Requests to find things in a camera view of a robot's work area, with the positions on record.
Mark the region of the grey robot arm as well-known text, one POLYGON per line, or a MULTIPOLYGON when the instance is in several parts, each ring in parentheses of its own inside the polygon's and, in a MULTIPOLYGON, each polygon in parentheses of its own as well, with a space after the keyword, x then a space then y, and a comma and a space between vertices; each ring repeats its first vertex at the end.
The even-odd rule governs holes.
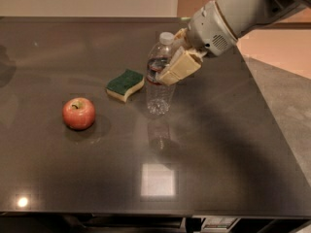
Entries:
POLYGON ((250 31, 311 7, 311 0, 213 0, 201 7, 178 31, 173 57, 155 79, 177 83, 196 72, 203 57, 220 56, 250 31))

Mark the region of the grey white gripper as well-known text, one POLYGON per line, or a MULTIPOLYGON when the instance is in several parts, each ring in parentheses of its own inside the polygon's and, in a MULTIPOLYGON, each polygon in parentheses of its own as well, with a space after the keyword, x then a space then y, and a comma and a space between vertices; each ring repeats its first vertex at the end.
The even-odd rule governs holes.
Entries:
POLYGON ((165 85, 175 84, 200 69, 206 51, 220 56, 237 43, 216 1, 208 2, 198 10, 190 19, 188 29, 181 28, 174 39, 187 39, 194 49, 179 47, 169 64, 155 75, 155 79, 165 85))

